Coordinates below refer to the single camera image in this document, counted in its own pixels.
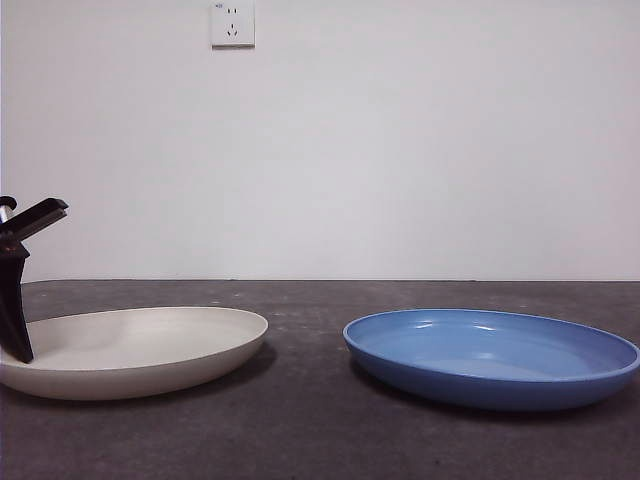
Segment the dark table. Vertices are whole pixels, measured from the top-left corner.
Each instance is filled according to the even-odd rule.
[[[413,307],[540,314],[640,344],[640,283],[56,281],[24,286],[30,321],[210,305],[270,322],[262,350],[209,384],[100,403],[2,388],[2,479],[640,479],[640,375],[577,410],[436,404],[355,366],[342,327]]]

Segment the white wall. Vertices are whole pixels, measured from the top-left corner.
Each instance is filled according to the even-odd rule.
[[[640,2],[4,0],[50,278],[640,279]]]

